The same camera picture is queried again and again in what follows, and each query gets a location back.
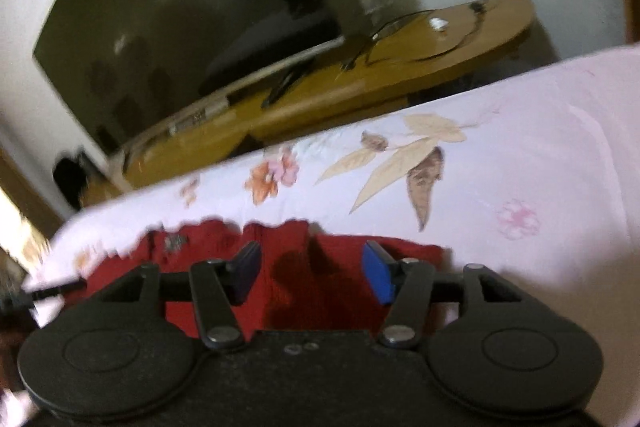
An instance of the black tv screen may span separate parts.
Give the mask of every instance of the black tv screen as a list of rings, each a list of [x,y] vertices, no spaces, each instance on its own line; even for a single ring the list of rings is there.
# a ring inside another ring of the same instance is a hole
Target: black tv screen
[[[106,152],[340,42],[322,0],[56,0],[34,56]]]

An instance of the red cloth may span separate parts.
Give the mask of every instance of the red cloth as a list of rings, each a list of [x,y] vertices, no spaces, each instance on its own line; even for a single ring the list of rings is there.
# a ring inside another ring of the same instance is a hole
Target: red cloth
[[[258,241],[262,270],[245,304],[234,309],[247,338],[255,330],[375,333],[388,310],[378,304],[360,268],[364,243],[378,241],[396,259],[416,257],[436,267],[442,261],[440,247],[388,237],[311,235],[306,221],[287,221],[276,228],[251,223],[238,232],[213,219],[172,233],[188,238],[179,251],[166,251],[168,232],[150,231],[130,257],[105,259],[80,296],[93,294],[141,263],[158,263],[162,272],[187,271],[197,261],[231,259],[246,243]],[[198,336],[191,303],[167,303],[166,318],[189,336]]]

